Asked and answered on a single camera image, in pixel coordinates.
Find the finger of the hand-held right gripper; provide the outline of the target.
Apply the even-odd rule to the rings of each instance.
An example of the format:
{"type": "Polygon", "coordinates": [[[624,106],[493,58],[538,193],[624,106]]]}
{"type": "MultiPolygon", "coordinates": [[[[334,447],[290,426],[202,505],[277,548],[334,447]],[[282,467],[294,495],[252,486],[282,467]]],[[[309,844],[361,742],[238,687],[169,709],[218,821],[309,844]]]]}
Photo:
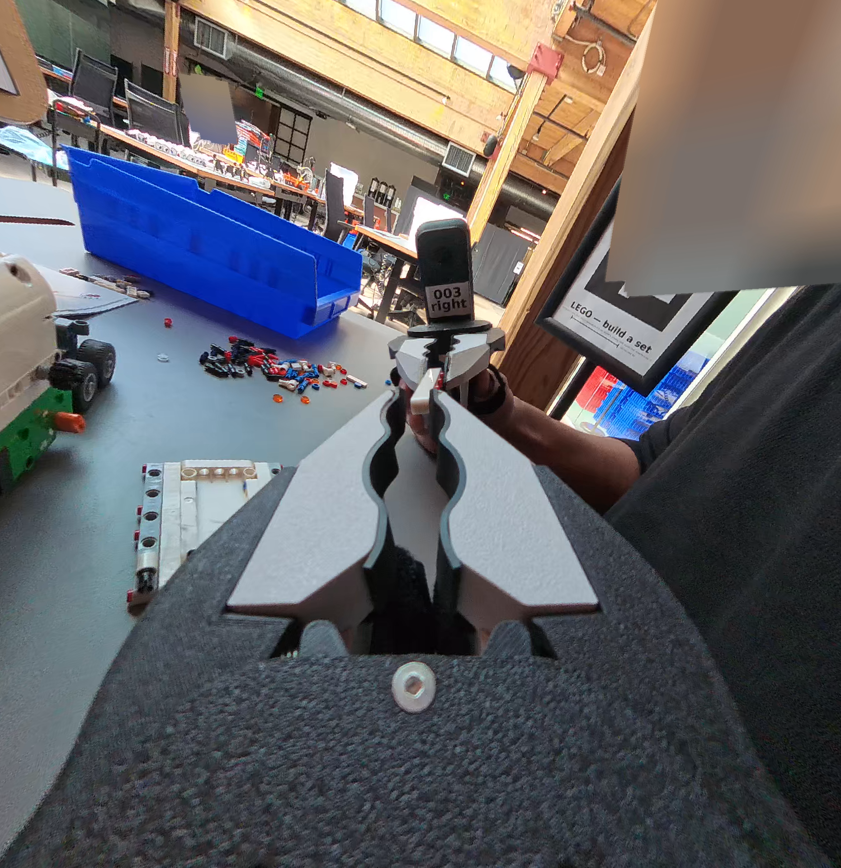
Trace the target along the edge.
{"type": "Polygon", "coordinates": [[[394,360],[401,383],[416,388],[429,367],[428,353],[435,347],[435,338],[394,338],[391,358],[394,360]]]}
{"type": "Polygon", "coordinates": [[[462,389],[504,350],[502,335],[454,335],[447,352],[447,392],[462,389]]]}

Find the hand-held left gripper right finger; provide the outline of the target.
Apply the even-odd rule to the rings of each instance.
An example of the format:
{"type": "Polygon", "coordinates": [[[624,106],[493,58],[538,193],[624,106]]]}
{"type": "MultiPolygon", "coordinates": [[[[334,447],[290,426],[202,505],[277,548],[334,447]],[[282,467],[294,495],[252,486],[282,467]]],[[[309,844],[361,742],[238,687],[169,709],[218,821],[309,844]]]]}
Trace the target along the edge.
{"type": "Polygon", "coordinates": [[[502,623],[596,613],[599,598],[533,463],[445,392],[430,403],[438,438],[434,608],[442,653],[474,653],[502,623]]]}

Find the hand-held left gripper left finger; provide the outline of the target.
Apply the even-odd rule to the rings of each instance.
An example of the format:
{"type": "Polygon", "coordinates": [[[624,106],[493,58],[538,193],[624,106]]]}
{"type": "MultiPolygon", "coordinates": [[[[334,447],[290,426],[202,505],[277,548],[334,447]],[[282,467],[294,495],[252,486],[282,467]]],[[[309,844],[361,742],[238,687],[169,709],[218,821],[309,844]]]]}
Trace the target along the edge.
{"type": "Polygon", "coordinates": [[[402,393],[386,389],[297,466],[226,602],[230,613],[354,639],[393,594],[395,554],[384,495],[398,474],[402,393]]]}

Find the pile of small lego pins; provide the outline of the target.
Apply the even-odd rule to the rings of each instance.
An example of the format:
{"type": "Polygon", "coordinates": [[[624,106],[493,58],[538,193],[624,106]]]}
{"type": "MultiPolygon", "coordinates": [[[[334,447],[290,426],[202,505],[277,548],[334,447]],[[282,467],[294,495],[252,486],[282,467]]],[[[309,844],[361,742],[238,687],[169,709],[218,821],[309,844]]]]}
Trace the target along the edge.
{"type": "Polygon", "coordinates": [[[259,376],[273,385],[283,398],[290,393],[311,396],[340,388],[361,392],[369,383],[333,360],[316,363],[304,357],[282,355],[276,348],[244,339],[227,338],[225,345],[212,343],[198,356],[198,365],[211,377],[239,380],[259,376]]]}

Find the person's right forearm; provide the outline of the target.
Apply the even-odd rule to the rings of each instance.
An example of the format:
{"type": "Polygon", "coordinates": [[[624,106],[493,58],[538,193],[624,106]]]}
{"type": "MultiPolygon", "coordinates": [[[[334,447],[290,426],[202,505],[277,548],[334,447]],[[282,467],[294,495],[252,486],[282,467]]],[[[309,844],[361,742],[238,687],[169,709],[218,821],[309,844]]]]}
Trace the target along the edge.
{"type": "Polygon", "coordinates": [[[637,456],[625,442],[571,428],[518,398],[513,400],[509,438],[599,514],[616,504],[641,475],[637,456]]]}

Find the white grey lego panel assembly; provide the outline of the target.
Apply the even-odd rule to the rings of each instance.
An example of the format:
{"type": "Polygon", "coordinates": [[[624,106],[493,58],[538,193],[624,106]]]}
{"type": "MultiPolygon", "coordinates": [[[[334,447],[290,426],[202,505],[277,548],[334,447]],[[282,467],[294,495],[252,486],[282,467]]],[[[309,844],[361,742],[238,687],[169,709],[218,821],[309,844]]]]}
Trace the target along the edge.
{"type": "Polygon", "coordinates": [[[251,460],[144,464],[129,612],[141,612],[194,551],[282,470],[279,463],[251,460]]]}

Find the small tan lego parts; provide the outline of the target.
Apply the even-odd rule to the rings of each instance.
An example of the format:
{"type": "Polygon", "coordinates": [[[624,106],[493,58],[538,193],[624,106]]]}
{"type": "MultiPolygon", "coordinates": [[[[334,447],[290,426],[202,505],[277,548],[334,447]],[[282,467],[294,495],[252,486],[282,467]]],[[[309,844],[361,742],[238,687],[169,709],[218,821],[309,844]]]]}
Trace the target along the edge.
{"type": "Polygon", "coordinates": [[[67,277],[85,281],[105,290],[118,292],[128,298],[136,300],[148,300],[152,298],[150,292],[139,288],[136,284],[123,278],[112,278],[104,275],[87,275],[80,272],[78,269],[70,267],[60,269],[59,273],[67,277]]]}

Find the white green lego truck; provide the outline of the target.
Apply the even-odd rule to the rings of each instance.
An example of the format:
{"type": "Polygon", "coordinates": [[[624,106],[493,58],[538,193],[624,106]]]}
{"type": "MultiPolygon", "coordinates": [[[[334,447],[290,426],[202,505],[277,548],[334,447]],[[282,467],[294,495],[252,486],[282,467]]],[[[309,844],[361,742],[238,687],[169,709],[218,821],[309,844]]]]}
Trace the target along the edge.
{"type": "Polygon", "coordinates": [[[54,443],[81,435],[85,415],[115,374],[113,344],[85,320],[60,317],[46,277],[0,253],[0,496],[54,443]]]}

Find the person's right hand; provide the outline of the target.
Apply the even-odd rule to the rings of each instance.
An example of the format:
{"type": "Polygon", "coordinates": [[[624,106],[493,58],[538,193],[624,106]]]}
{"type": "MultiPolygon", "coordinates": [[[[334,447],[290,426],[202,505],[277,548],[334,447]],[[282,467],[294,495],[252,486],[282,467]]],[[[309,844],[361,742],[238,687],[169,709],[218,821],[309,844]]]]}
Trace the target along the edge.
{"type": "MultiPolygon", "coordinates": [[[[392,375],[393,384],[400,388],[404,396],[408,427],[422,449],[430,455],[435,455],[438,441],[430,431],[427,418],[414,414],[410,409],[412,388],[401,379],[397,369],[393,369],[392,375]]],[[[506,377],[494,364],[490,364],[468,384],[467,409],[493,430],[507,428],[514,406],[513,391],[506,377]]]]}

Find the wooden office desk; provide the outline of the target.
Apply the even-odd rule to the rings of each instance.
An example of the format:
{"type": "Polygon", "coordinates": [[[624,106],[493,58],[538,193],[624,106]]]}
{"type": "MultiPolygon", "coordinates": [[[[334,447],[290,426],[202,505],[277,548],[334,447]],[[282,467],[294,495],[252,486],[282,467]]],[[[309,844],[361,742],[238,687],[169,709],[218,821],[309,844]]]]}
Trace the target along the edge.
{"type": "Polygon", "coordinates": [[[287,219],[290,219],[288,212],[298,206],[307,209],[308,225],[312,230],[316,228],[317,219],[327,215],[326,200],[314,192],[267,178],[244,166],[230,168],[218,163],[217,166],[222,168],[218,170],[185,160],[176,153],[176,146],[151,146],[118,129],[104,126],[99,118],[85,113],[64,96],[49,104],[46,123],[50,128],[53,149],[57,149],[57,136],[65,135],[71,140],[85,142],[95,153],[192,178],[205,191],[221,189],[260,208],[270,208],[287,219]]]}
{"type": "Polygon", "coordinates": [[[374,321],[421,324],[423,300],[414,248],[393,233],[358,225],[354,250],[361,254],[365,285],[358,305],[374,321]]]}

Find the black office chair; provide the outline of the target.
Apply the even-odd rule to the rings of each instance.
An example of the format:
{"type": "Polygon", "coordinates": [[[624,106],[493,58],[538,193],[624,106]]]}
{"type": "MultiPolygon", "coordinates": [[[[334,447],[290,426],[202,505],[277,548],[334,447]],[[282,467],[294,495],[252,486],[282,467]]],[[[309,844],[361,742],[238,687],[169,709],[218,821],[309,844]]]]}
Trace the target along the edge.
{"type": "Polygon", "coordinates": [[[328,170],[325,177],[326,219],[323,236],[343,245],[350,231],[345,201],[344,180],[328,170]]]}
{"type": "Polygon", "coordinates": [[[70,95],[94,109],[102,125],[115,126],[114,95],[119,70],[76,49],[70,95]]]}
{"type": "Polygon", "coordinates": [[[156,136],[166,142],[189,146],[189,126],[176,103],[147,91],[133,81],[124,81],[129,129],[156,136]]]}

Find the blue plastic bin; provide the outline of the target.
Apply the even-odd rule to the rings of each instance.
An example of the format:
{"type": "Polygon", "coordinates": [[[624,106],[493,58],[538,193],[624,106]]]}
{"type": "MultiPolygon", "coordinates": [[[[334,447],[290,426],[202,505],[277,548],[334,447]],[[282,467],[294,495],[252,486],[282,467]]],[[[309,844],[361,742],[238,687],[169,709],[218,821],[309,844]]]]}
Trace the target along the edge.
{"type": "Polygon", "coordinates": [[[65,155],[90,254],[290,339],[357,304],[356,251],[188,177],[65,155]]]}

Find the grey paper sheet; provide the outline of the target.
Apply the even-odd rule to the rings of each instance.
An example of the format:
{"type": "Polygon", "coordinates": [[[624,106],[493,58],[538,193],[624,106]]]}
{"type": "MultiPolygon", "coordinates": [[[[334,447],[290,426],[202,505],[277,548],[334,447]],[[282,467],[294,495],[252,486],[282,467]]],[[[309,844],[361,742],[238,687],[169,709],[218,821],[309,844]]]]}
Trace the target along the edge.
{"type": "Polygon", "coordinates": [[[136,295],[115,288],[110,281],[83,279],[42,265],[34,267],[51,288],[58,317],[83,319],[126,307],[139,300],[136,295]]]}

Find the light blue plastic bag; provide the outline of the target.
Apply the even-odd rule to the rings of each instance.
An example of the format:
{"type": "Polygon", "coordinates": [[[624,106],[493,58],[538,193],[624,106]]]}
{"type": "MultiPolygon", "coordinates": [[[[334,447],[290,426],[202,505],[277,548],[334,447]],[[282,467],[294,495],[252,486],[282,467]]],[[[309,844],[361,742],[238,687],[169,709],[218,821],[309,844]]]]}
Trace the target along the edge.
{"type": "Polygon", "coordinates": [[[0,127],[0,147],[21,157],[30,168],[47,171],[67,168],[65,158],[59,154],[53,160],[53,148],[46,140],[36,136],[27,127],[0,127]]]}

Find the wooden clipboard stand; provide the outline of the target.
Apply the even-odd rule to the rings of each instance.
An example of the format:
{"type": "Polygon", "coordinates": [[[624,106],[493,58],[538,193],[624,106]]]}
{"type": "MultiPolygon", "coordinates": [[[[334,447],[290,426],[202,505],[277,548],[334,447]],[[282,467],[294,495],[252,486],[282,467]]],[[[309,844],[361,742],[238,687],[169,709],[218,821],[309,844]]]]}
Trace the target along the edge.
{"type": "Polygon", "coordinates": [[[47,87],[14,1],[0,1],[0,48],[19,95],[0,91],[0,122],[28,126],[48,108],[47,87]]]}

